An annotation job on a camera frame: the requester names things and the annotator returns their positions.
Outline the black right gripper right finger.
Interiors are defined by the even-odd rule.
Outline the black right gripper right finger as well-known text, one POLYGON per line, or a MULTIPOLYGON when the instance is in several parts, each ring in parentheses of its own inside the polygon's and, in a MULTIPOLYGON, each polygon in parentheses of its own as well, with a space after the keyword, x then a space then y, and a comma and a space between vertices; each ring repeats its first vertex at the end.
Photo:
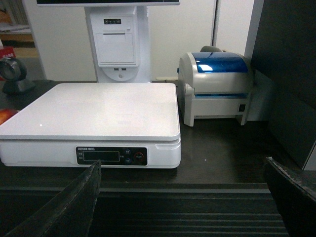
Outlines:
POLYGON ((316 235, 316 188, 301 175, 266 158, 264 179, 291 237, 316 235))

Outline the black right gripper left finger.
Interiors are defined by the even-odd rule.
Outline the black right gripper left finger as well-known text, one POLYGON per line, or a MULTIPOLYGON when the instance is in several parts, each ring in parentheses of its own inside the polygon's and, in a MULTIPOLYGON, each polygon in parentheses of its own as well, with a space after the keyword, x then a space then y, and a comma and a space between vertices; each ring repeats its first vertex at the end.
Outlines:
POLYGON ((86 237, 100 193, 98 160, 7 237, 86 237))

